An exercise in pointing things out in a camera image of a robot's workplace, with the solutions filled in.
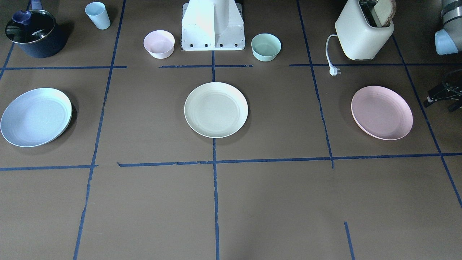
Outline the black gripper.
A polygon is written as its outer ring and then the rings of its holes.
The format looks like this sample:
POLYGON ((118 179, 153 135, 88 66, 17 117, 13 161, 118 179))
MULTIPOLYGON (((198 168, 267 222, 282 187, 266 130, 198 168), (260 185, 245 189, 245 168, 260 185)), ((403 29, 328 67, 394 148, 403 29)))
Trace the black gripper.
POLYGON ((449 84, 441 83, 428 91, 428 96, 423 102, 425 108, 434 102, 453 99, 455 102, 448 107, 449 112, 454 112, 462 107, 462 86, 461 83, 449 84))

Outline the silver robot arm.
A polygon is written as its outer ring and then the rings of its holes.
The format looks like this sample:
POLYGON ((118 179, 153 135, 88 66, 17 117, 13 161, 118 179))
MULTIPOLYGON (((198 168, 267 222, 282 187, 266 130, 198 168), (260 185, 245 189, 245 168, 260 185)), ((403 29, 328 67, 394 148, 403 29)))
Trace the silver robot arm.
MULTIPOLYGON (((435 33, 437 54, 460 54, 462 50, 462 2, 443 0, 440 18, 442 29, 435 33)), ((428 91, 424 107, 429 107, 437 101, 452 99, 454 103, 448 106, 448 111, 454 112, 462 106, 461 89, 461 69, 447 72, 439 84, 428 91)))

